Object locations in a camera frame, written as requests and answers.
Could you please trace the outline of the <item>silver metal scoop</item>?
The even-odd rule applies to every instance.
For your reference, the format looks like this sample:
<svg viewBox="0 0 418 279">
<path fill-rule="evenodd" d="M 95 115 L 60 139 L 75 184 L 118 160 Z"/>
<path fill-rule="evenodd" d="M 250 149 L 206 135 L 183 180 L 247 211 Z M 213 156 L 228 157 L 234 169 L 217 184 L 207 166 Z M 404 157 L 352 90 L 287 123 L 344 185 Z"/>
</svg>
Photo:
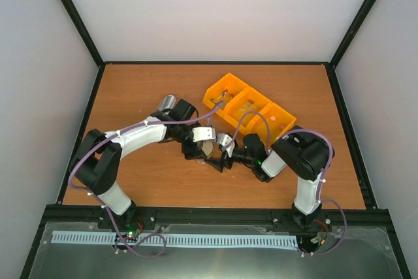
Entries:
<svg viewBox="0 0 418 279">
<path fill-rule="evenodd" d="M 167 95 L 163 98 L 160 102 L 159 106 L 157 107 L 158 111 L 164 111 L 166 109 L 173 109 L 177 100 L 176 97 L 173 95 Z"/>
</svg>

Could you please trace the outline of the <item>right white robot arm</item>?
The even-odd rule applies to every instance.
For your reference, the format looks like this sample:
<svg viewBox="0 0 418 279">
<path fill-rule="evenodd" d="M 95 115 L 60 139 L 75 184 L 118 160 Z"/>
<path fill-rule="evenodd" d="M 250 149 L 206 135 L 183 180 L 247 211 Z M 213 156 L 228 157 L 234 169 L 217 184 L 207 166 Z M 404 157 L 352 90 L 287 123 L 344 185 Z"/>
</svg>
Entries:
<svg viewBox="0 0 418 279">
<path fill-rule="evenodd" d="M 294 224 L 305 230 L 318 217 L 325 174 L 335 156 L 332 144 L 322 134 L 296 125 L 268 145 L 255 133 L 244 136 L 242 147 L 228 133 L 218 135 L 217 144 L 221 156 L 208 158 L 206 163 L 219 172 L 239 163 L 267 183 L 290 168 L 297 176 L 297 194 L 292 204 Z"/>
</svg>

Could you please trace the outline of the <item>orange three-compartment bin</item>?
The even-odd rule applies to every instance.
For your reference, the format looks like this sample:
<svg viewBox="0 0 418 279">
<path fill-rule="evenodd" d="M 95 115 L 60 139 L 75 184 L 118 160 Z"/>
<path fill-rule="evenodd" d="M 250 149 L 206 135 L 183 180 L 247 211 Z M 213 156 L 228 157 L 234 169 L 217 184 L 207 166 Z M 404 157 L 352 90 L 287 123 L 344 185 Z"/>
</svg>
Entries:
<svg viewBox="0 0 418 279">
<path fill-rule="evenodd" d="M 238 127 L 242 135 L 258 134 L 264 143 L 274 142 L 297 121 L 288 111 L 231 73 L 210 86 L 202 98 L 208 108 L 220 101 L 225 102 L 216 112 L 220 118 Z"/>
</svg>

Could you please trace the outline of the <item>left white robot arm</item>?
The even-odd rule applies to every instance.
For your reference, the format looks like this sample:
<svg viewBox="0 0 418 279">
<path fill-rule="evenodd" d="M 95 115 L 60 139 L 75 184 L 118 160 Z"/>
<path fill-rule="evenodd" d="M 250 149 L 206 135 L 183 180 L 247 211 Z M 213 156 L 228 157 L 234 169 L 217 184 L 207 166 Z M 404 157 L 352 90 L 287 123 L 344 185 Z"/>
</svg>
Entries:
<svg viewBox="0 0 418 279">
<path fill-rule="evenodd" d="M 136 205 L 116 182 L 120 161 L 128 154 L 152 143 L 176 141 L 181 144 L 186 160 L 204 159 L 202 142 L 193 140 L 192 122 L 198 110 L 184 99 L 173 107 L 159 109 L 136 126 L 103 133 L 92 129 L 84 137 L 70 165 L 68 186 L 93 194 L 111 209 L 112 219 L 121 228 L 131 227 L 136 220 Z"/>
</svg>

